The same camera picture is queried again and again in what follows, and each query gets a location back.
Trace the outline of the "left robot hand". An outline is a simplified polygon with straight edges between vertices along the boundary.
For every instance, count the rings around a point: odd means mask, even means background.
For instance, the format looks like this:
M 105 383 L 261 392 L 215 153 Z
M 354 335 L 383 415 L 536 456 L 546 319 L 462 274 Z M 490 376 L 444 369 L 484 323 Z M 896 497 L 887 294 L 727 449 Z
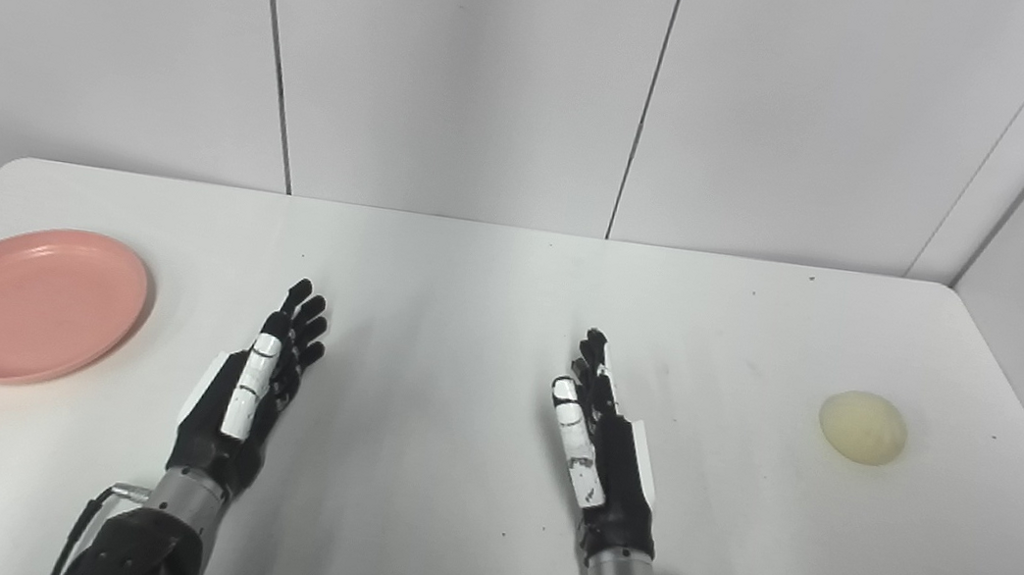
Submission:
M 306 370 L 321 360 L 329 330 L 326 299 L 301 279 L 286 292 L 255 340 L 224 355 L 177 426 L 168 471 L 199 473 L 236 498 L 262 470 L 267 441 L 300 390 Z

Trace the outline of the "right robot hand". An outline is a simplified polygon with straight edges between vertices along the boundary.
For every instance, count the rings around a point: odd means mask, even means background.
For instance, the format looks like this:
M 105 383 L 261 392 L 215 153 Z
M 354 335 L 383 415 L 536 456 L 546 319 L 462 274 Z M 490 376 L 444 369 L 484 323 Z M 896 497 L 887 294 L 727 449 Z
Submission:
M 550 384 L 557 430 L 574 502 L 579 546 L 586 557 L 606 549 L 655 556 L 653 508 L 636 425 L 618 410 L 609 341 L 592 327 L 580 341 L 570 375 Z

